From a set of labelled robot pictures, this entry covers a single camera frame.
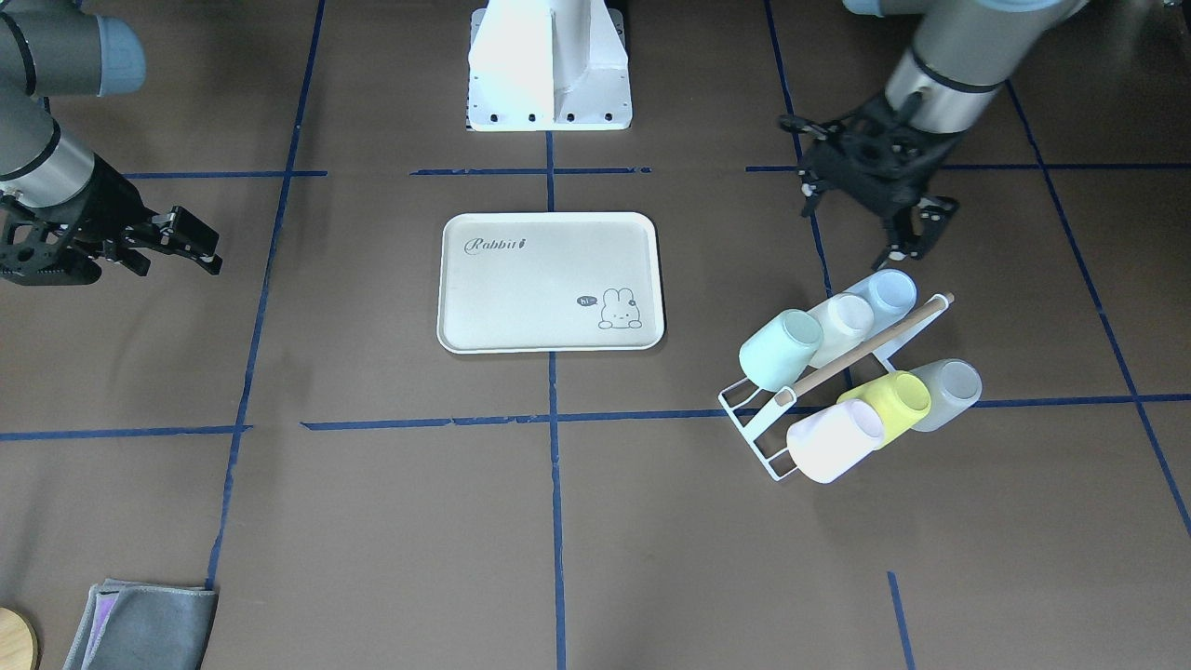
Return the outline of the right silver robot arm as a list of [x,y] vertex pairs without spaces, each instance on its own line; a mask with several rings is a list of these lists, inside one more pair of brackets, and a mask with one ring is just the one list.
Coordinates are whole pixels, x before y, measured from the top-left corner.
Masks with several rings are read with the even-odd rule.
[[85,286],[110,262],[144,276],[150,253],[222,271],[220,234],[187,211],[157,212],[50,107],[141,89],[146,57],[127,21],[76,1],[5,1],[1,13],[4,280]]

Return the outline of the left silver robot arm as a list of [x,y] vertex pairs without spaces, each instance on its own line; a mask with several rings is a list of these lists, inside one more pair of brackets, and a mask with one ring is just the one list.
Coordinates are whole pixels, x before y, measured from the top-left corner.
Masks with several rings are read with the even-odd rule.
[[888,82],[828,123],[786,114],[779,127],[812,145],[796,165],[813,215],[840,190],[877,215],[886,236],[873,267],[922,259],[958,213],[929,181],[1050,27],[1080,1],[848,1],[855,14],[917,14],[919,25]]

